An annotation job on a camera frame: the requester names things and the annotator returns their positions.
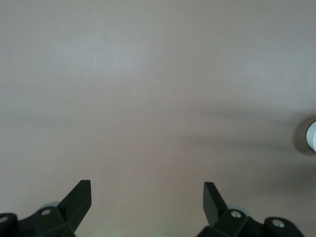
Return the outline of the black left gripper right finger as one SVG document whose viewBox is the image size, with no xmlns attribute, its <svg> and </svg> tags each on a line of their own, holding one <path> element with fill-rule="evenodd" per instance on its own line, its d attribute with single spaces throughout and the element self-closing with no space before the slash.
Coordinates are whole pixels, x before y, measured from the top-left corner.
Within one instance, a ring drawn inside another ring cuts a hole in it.
<svg viewBox="0 0 316 237">
<path fill-rule="evenodd" d="M 199 237 L 301 237 L 302 232 L 291 221 L 268 217 L 261 224 L 245 212 L 228 208 L 215 184 L 203 186 L 203 209 L 208 221 Z"/>
</svg>

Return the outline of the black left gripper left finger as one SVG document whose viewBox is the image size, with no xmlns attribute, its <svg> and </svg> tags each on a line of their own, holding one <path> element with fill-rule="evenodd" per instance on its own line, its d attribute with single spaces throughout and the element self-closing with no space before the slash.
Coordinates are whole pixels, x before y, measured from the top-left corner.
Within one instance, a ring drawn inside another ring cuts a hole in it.
<svg viewBox="0 0 316 237">
<path fill-rule="evenodd" d="M 18 220 L 14 213 L 0 215 L 2 237 L 74 237 L 92 204 L 91 181 L 81 180 L 57 206 L 39 209 Z"/>
</svg>

